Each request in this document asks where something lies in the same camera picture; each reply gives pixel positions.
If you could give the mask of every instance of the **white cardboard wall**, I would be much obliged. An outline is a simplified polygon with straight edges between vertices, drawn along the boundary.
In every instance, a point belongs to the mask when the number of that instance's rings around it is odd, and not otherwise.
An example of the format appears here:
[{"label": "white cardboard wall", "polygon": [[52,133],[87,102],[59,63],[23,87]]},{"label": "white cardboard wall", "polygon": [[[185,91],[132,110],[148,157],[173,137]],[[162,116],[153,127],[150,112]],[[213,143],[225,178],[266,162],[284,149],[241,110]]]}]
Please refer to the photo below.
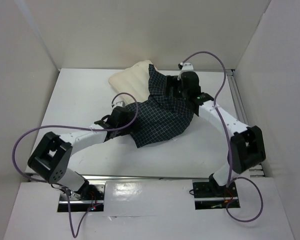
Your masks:
[{"label": "white cardboard wall", "polygon": [[[13,144],[40,125],[57,75],[13,0],[0,1],[0,240],[22,180],[11,162]],[[18,150],[22,170],[35,136],[25,138]]]},{"label": "white cardboard wall", "polygon": [[251,125],[300,240],[300,0],[272,0],[235,71]]},{"label": "white cardboard wall", "polygon": [[[206,50],[237,67],[270,0],[25,0],[58,68],[175,70]],[[221,69],[196,57],[198,70]]]}]

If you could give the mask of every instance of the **dark blue cloth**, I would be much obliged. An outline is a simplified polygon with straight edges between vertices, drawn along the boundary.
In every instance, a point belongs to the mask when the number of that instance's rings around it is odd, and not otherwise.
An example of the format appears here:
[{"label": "dark blue cloth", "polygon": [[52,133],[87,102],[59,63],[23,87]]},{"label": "dark blue cloth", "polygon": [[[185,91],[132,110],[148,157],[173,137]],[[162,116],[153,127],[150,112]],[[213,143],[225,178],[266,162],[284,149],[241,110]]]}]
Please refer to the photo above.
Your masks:
[{"label": "dark blue cloth", "polygon": [[[139,113],[130,135],[137,148],[170,140],[182,134],[190,125],[194,113],[187,108],[182,98],[173,97],[173,89],[166,95],[167,77],[149,64],[149,97],[138,103]],[[125,107],[136,112],[136,103]]]}]

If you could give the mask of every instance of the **orange wire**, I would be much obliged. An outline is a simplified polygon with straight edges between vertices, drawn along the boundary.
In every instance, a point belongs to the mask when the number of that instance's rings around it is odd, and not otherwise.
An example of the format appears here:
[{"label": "orange wire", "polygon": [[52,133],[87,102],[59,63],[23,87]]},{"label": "orange wire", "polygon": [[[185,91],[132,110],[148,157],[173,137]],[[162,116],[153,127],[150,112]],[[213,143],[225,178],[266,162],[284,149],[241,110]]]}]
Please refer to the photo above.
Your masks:
[{"label": "orange wire", "polygon": [[229,191],[228,188],[226,188],[226,191],[229,193],[231,199],[226,200],[226,193],[224,193],[224,203],[231,202],[234,199],[234,195]]},{"label": "orange wire", "polygon": [[97,204],[97,198],[94,192],[92,192],[93,196],[94,196],[94,203]]},{"label": "orange wire", "polygon": [[92,199],[92,201],[90,203],[90,207],[92,207],[92,203],[94,202],[94,196],[91,194],[91,192],[89,194],[91,195],[91,199]]}]

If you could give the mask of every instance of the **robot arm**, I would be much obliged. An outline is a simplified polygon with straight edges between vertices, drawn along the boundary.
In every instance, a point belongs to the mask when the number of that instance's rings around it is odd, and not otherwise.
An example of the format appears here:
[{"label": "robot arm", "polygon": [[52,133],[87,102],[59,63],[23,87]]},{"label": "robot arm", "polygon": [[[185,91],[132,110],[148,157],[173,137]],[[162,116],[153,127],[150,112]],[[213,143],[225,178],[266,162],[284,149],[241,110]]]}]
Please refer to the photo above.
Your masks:
[{"label": "robot arm", "polygon": [[[218,104],[215,105],[212,96],[201,92],[198,75],[194,72],[191,63],[184,63],[179,68],[181,72],[178,77],[168,77],[167,88],[173,87],[176,97],[182,97],[197,116],[204,118],[224,134],[224,127],[216,110],[216,107],[218,108],[230,138],[232,178],[238,177],[244,171],[263,162],[266,159],[266,153],[261,129],[240,122]],[[224,192],[223,186],[228,182],[229,171],[230,166],[226,162],[219,170],[211,174],[209,182],[214,192]]]},{"label": "robot arm", "polygon": [[134,116],[134,112],[117,105],[111,115],[92,124],[89,127],[91,131],[80,130],[62,135],[48,132],[33,151],[27,164],[49,184],[65,186],[80,195],[81,199],[90,199],[87,195],[95,190],[94,186],[89,185],[83,176],[68,168],[70,157],[92,145],[129,134],[133,124],[119,131],[113,129],[127,125]]}]

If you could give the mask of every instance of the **white table surface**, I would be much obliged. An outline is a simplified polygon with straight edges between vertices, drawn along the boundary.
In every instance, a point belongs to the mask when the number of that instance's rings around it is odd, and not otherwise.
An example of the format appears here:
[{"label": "white table surface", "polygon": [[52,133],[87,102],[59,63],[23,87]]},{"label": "white table surface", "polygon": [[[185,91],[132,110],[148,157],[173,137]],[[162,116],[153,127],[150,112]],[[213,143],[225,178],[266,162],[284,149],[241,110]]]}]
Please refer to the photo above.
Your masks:
[{"label": "white table surface", "polygon": [[[115,69],[62,69],[44,115],[42,125],[88,127],[111,113],[116,94],[108,78]],[[179,71],[160,71],[178,75]],[[197,72],[203,92],[214,96],[221,86],[223,73]],[[236,116],[228,82],[217,101]],[[35,145],[43,135],[74,130],[48,128],[39,131]],[[223,133],[194,116],[186,131],[173,140],[137,148],[130,135],[91,146],[74,154],[68,167],[83,175],[156,176],[207,178],[226,161],[227,143]],[[33,173],[27,167],[27,173]]]},{"label": "white table surface", "polygon": [[[232,220],[225,209],[195,210],[191,180],[107,181],[104,212],[91,212],[78,240],[293,240],[272,178],[254,178],[264,209],[251,223]],[[237,218],[250,219],[260,209],[251,183],[238,180],[241,208]],[[57,212],[60,192],[46,183],[22,183],[4,240],[72,239],[67,212]],[[73,212],[75,231],[82,212]]]}]

